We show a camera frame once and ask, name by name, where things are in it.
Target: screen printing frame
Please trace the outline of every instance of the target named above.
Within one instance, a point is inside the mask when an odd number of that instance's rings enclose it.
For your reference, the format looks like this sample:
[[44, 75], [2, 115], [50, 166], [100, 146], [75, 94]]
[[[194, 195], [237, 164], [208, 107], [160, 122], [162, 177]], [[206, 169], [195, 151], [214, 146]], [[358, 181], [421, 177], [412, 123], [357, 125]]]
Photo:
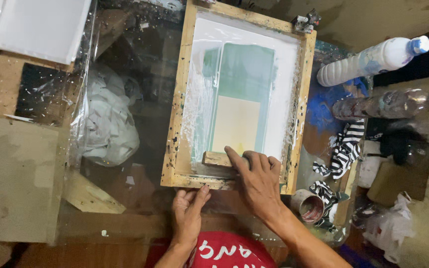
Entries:
[[293, 194], [295, 192], [295, 182], [297, 179], [317, 32], [313, 31], [311, 34], [294, 32], [294, 28], [290, 22], [260, 15], [220, 2], [210, 4], [198, 0], [188, 0], [186, 4], [178, 69], [176, 73], [176, 87], [172, 104], [173, 109], [170, 116], [170, 126], [168, 129], [160, 185], [190, 188], [200, 188], [203, 185], [208, 185], [210, 189], [235, 189], [235, 180], [233, 179], [176, 172], [176, 165], [182, 165], [183, 163], [180, 162], [184, 161], [181, 160], [181, 157], [178, 158], [178, 153], [180, 152], [179, 143], [182, 139], [180, 135], [182, 115], [186, 96], [188, 71], [190, 69], [196, 14], [198, 11], [212, 12], [217, 15], [247, 21], [256, 26], [278, 33], [289, 34], [289, 36], [301, 41], [298, 79], [297, 84], [294, 85], [295, 89], [293, 89], [293, 92], [295, 92], [295, 96], [293, 96], [293, 98], [295, 98], [295, 104], [293, 105], [294, 111], [292, 113], [295, 115], [295, 130], [293, 131], [292, 137], [290, 137], [293, 141], [292, 144], [286, 144], [286, 146], [284, 146], [286, 159], [283, 161], [283, 170], [281, 170], [279, 177], [281, 194]]

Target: white plastic bag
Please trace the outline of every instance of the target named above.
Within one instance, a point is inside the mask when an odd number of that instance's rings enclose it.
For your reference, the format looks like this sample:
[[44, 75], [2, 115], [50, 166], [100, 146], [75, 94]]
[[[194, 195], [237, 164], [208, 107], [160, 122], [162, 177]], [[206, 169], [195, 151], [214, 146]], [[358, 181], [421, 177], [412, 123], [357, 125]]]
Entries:
[[390, 210], [370, 217], [366, 221], [364, 238], [374, 246], [383, 249], [385, 259], [392, 263], [400, 261], [398, 254], [405, 236], [414, 236], [411, 212], [407, 207], [410, 202], [411, 198], [406, 192], [400, 193]]
[[122, 78], [105, 65], [94, 66], [89, 71], [87, 97], [87, 143], [83, 156], [105, 167], [120, 165], [140, 145]]

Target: black and white striped fabric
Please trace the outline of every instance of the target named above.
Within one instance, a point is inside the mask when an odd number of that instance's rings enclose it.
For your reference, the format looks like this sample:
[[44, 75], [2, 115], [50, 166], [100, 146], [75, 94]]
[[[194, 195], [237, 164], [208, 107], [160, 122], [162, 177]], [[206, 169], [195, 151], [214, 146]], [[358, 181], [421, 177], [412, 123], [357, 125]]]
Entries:
[[332, 192], [330, 187], [323, 181], [314, 182], [314, 184], [309, 187], [309, 190], [313, 194], [318, 195], [324, 202], [324, 214], [318, 222], [314, 223], [314, 226], [327, 229], [331, 233], [336, 232], [337, 228], [329, 219], [330, 210], [338, 202], [347, 200], [349, 196], [341, 192]]
[[343, 134], [338, 134], [337, 142], [332, 154], [330, 168], [314, 162], [312, 168], [324, 177], [332, 174], [334, 179], [341, 178], [360, 155], [358, 142], [365, 132], [364, 119], [347, 124]]

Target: white plastic bottle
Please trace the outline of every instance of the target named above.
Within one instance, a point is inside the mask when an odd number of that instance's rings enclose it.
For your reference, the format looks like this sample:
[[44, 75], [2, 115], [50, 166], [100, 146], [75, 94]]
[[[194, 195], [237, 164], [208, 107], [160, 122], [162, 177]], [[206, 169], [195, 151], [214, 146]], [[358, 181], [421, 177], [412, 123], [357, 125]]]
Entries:
[[334, 86], [356, 77], [396, 70], [427, 51], [429, 39], [426, 36], [412, 40], [403, 37], [388, 39], [355, 56], [325, 65], [317, 73], [317, 80], [323, 86]]

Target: plastic bottle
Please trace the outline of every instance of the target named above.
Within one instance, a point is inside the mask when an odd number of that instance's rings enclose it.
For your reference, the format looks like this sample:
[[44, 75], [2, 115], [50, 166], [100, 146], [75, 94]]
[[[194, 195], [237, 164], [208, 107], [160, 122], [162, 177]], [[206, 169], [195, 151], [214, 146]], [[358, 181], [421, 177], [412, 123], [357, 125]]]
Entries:
[[334, 86], [356, 77], [396, 70], [428, 50], [426, 36], [412, 40], [403, 37], [388, 39], [355, 56], [325, 65], [317, 73], [317, 80], [323, 86]]
[[410, 118], [423, 110], [429, 111], [429, 94], [421, 89], [395, 90], [376, 97], [339, 100], [332, 107], [333, 115], [342, 120]]

